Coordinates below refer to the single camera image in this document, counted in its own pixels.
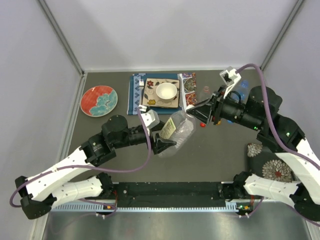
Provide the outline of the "clear bottle white cap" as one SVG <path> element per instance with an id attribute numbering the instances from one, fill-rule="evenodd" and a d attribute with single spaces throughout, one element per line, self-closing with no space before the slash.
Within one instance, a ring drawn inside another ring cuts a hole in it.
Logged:
<path id="1" fill-rule="evenodd" d="M 159 136 L 165 140 L 176 142 L 174 146 L 170 146 L 166 150 L 158 154 L 160 158 L 168 158 L 174 156 L 196 130 L 196 120 L 191 115 L 179 110 L 173 113 L 167 120 Z"/>

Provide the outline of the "blue label water bottle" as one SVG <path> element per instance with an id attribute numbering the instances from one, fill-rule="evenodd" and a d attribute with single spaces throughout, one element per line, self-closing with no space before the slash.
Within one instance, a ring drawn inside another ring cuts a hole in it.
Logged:
<path id="1" fill-rule="evenodd" d="M 233 88 L 230 97 L 233 99 L 234 102 L 238 102 L 239 100 L 245 102 L 248 94 L 249 82 L 247 80 L 242 80 L 236 85 L 236 87 Z"/>

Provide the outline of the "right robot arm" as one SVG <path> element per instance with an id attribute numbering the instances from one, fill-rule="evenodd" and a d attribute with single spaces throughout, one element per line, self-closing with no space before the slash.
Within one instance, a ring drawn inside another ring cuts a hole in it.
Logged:
<path id="1" fill-rule="evenodd" d="M 278 114 L 282 98 L 263 86 L 251 89 L 247 102 L 235 102 L 222 90 L 190 107 L 187 114 L 204 124 L 225 119 L 257 131 L 257 140 L 287 164 L 298 182 L 271 180 L 241 172 L 232 183 L 220 184 L 219 195 L 243 199 L 248 195 L 286 204 L 314 225 L 320 224 L 320 160 L 304 132 L 291 118 Z"/>

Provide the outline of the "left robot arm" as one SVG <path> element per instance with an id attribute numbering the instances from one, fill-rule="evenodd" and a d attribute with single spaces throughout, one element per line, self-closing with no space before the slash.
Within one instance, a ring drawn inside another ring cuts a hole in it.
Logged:
<path id="1" fill-rule="evenodd" d="M 176 145 L 176 141 L 160 137 L 165 124 L 149 111 L 139 116 L 141 124 L 128 127 L 122 115 L 110 117 L 101 132 L 90 137 L 69 156 L 34 176 L 15 179 L 19 207 L 29 220 L 48 214 L 53 208 L 85 198 L 109 198 L 114 191 L 101 165 L 116 157 L 116 149 L 146 144 L 148 154 L 157 155 Z"/>

